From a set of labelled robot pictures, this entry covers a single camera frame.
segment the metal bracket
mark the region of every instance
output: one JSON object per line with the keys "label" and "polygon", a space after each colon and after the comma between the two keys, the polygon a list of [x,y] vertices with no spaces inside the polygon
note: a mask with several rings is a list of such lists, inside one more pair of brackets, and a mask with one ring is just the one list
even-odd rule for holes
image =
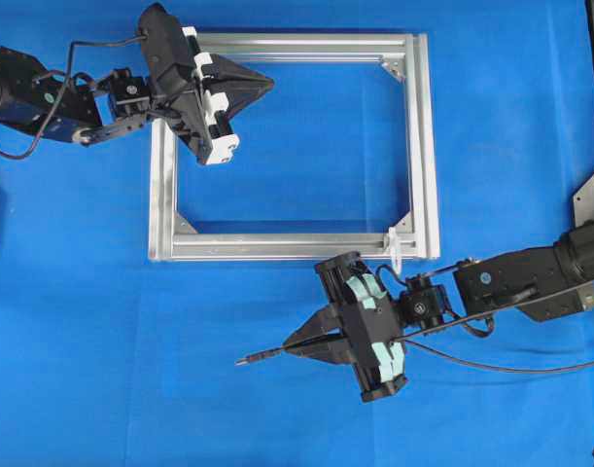
{"label": "metal bracket", "polygon": [[[594,173],[573,195],[576,227],[594,221]],[[584,309],[594,306],[594,284],[577,289]]]}
{"label": "metal bracket", "polygon": [[410,211],[384,233],[198,233],[177,210],[177,138],[152,129],[149,257],[156,261],[438,258],[437,174],[425,34],[198,33],[200,47],[240,62],[379,64],[403,84]]}

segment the aluminum frame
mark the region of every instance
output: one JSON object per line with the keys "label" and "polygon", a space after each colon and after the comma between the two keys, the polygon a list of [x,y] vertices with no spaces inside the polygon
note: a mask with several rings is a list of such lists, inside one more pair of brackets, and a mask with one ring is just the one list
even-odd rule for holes
{"label": "aluminum frame", "polygon": [[[191,30],[185,28],[185,34]],[[200,47],[239,62],[378,63],[404,84],[409,212],[386,233],[198,233],[178,213],[178,138],[152,126],[148,256],[155,261],[438,258],[437,173],[425,34],[199,33]]]}

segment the screw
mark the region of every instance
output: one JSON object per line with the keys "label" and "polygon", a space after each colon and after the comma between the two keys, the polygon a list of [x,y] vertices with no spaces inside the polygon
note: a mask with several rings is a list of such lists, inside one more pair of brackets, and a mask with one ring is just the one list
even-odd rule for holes
{"label": "screw", "polygon": [[426,313],[426,306],[421,303],[418,302],[417,304],[415,304],[415,306],[413,307],[413,310],[417,313],[417,314],[424,314]]}
{"label": "screw", "polygon": [[489,285],[491,283],[491,274],[488,272],[483,272],[480,275],[480,282],[482,282],[484,285]]}

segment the white plastic clip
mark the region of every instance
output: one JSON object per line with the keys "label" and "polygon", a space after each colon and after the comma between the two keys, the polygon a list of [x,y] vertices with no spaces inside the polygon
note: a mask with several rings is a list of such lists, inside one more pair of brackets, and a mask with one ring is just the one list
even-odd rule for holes
{"label": "white plastic clip", "polygon": [[396,228],[390,227],[387,231],[387,249],[390,253],[390,260],[392,262],[392,268],[397,275],[401,275],[402,271],[402,248],[401,238],[396,232]]}

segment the aluminum extrusion bar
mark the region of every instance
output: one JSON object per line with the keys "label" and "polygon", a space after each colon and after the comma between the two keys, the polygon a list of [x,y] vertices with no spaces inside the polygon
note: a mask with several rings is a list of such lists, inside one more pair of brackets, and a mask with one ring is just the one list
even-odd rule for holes
{"label": "aluminum extrusion bar", "polygon": [[425,34],[199,33],[202,49],[240,62],[377,63],[404,84],[410,211],[386,233],[198,233],[177,210],[177,138],[152,132],[149,257],[157,261],[437,258],[439,224]]}

